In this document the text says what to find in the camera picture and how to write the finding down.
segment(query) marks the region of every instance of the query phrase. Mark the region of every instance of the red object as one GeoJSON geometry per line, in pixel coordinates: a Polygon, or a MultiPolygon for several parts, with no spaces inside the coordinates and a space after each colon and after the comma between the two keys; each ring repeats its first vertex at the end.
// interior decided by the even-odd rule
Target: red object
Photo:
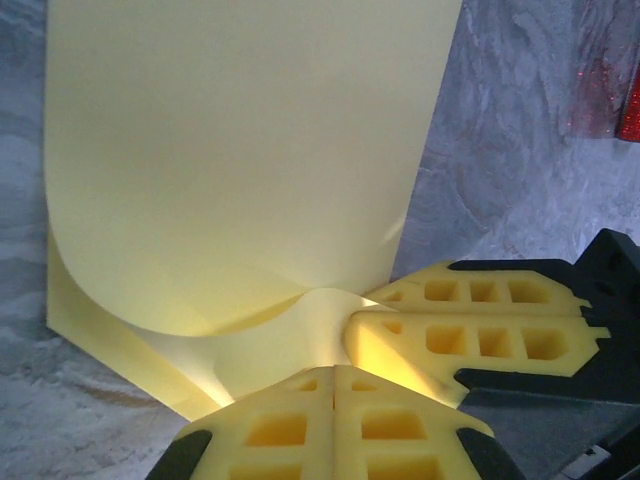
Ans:
{"type": "Polygon", "coordinates": [[[628,142],[640,142],[640,69],[636,72],[617,137],[628,142]]]}

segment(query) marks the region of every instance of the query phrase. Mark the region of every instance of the gray marble surface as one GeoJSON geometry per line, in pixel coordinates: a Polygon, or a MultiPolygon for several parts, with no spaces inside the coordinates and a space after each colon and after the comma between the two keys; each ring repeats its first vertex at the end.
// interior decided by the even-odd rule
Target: gray marble surface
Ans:
{"type": "MultiPolygon", "coordinates": [[[[0,0],[0,478],[144,478],[184,421],[45,328],[45,18],[0,0]]],[[[638,0],[465,2],[394,276],[640,241],[640,145],[613,138],[639,26],[638,0]]]]}

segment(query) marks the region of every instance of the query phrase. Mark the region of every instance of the yellow paper sheet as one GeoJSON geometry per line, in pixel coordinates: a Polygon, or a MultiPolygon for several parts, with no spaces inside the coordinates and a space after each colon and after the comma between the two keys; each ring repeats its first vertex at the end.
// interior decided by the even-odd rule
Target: yellow paper sheet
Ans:
{"type": "Polygon", "coordinates": [[[227,335],[183,337],[132,328],[226,406],[301,370],[349,365],[342,335],[351,315],[361,310],[394,311],[353,293],[321,288],[268,322],[227,335]]]}
{"type": "Polygon", "coordinates": [[[189,420],[316,366],[349,364],[342,332],[360,310],[393,311],[358,295],[318,289],[241,332],[184,337],[151,332],[91,301],[49,237],[48,325],[189,420]]]}
{"type": "Polygon", "coordinates": [[[459,8],[52,2],[45,177],[74,281],[186,336],[384,284],[459,8]]]}
{"type": "Polygon", "coordinates": [[[220,408],[209,395],[76,285],[49,235],[47,325],[193,421],[220,408]]]}

